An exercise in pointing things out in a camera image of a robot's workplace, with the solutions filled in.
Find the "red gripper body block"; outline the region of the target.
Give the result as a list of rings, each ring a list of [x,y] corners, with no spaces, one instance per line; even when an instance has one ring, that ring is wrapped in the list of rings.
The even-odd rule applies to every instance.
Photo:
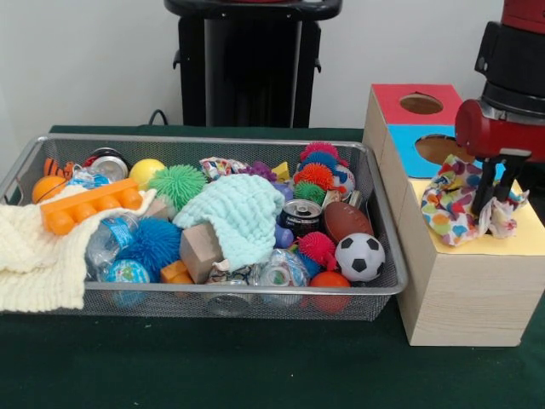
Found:
[[[503,111],[481,100],[464,101],[456,114],[456,143],[475,158],[544,160],[544,120]]]

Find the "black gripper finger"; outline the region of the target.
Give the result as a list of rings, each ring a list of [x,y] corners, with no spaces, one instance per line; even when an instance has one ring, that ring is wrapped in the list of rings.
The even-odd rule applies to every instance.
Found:
[[[524,163],[531,157],[531,152],[521,149],[502,149],[498,160],[504,165],[502,177],[494,190],[499,202],[505,202],[511,192],[512,185],[519,175]]]
[[[482,174],[472,203],[472,212],[480,213],[491,200],[494,193],[494,180],[496,177],[496,161],[487,158],[482,164]]]

